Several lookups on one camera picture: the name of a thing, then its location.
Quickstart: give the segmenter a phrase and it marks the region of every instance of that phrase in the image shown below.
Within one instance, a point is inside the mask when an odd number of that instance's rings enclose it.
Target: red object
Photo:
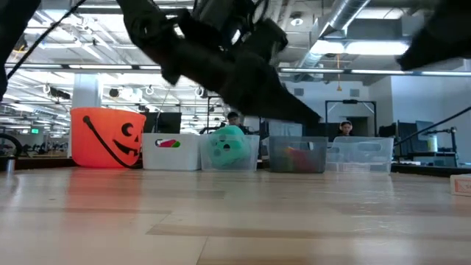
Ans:
[[[120,160],[129,166],[138,161],[146,121],[144,115],[102,107],[78,107],[71,111],[71,147],[75,163],[91,168],[123,168],[84,122],[86,116]]]
[[[177,140],[164,141],[159,147],[172,147],[175,143],[177,143]]]

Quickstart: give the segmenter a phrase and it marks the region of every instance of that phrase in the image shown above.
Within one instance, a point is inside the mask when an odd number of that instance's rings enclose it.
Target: green plush toy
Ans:
[[[210,134],[207,148],[215,169],[250,158],[250,142],[237,126],[226,126]]]

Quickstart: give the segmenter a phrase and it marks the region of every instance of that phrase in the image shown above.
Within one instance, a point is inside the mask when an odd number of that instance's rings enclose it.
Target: lamp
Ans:
[[[356,41],[347,45],[345,53],[361,55],[401,55],[408,49],[400,41]]]

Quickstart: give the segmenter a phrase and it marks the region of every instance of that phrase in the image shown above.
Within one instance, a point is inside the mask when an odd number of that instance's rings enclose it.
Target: black cable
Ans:
[[[49,33],[51,33],[55,28],[57,28],[60,23],[62,23],[62,21],[65,19],[65,18],[68,18],[70,15],[72,15],[72,13],[74,13],[75,11],[77,11],[77,9],[83,4],[85,3],[85,1],[87,0],[80,0],[78,1],[65,15],[63,15],[62,18],[60,18],[59,21],[57,22],[54,22],[32,45],[31,45],[31,48],[29,48],[28,52],[26,52],[23,57],[15,64],[15,66],[13,67],[12,71],[10,71],[7,75],[7,78],[10,79],[14,74],[15,72],[21,67],[21,65],[28,59],[28,57],[34,52],[34,50],[43,42],[43,40],[47,37],[47,35]]]
[[[419,135],[419,134],[421,134],[421,133],[423,133],[423,132],[425,132],[425,131],[428,131],[428,130],[434,128],[434,127],[437,127],[437,126],[439,126],[439,125],[441,125],[441,124],[444,124],[445,122],[448,122],[448,121],[450,121],[450,120],[452,120],[452,119],[454,119],[454,118],[456,118],[456,117],[458,117],[458,116],[461,116],[461,115],[465,114],[466,112],[468,112],[468,111],[470,111],[470,110],[471,110],[471,106],[465,108],[464,110],[458,112],[457,114],[455,114],[455,115],[453,115],[453,116],[451,116],[451,117],[448,117],[448,118],[444,119],[443,121],[439,121],[439,122],[437,122],[437,123],[435,123],[435,124],[432,124],[431,126],[425,128],[425,129],[423,129],[423,130],[420,130],[420,131],[418,131],[418,132],[412,133],[411,135],[407,136],[404,140],[398,141],[398,142],[397,142],[396,144],[394,144],[394,145],[395,145],[395,146],[398,146],[398,145],[400,145],[400,144],[404,144],[406,141],[410,140],[410,139],[411,139],[412,137],[414,137],[415,135]]]

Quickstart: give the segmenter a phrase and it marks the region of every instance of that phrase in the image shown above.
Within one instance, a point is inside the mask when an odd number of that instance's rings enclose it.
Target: desk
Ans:
[[[469,264],[448,178],[54,169],[0,174],[3,264]]]
[[[416,158],[452,158],[453,165],[450,166],[458,167],[458,158],[455,152],[410,152],[408,158],[411,160]]]

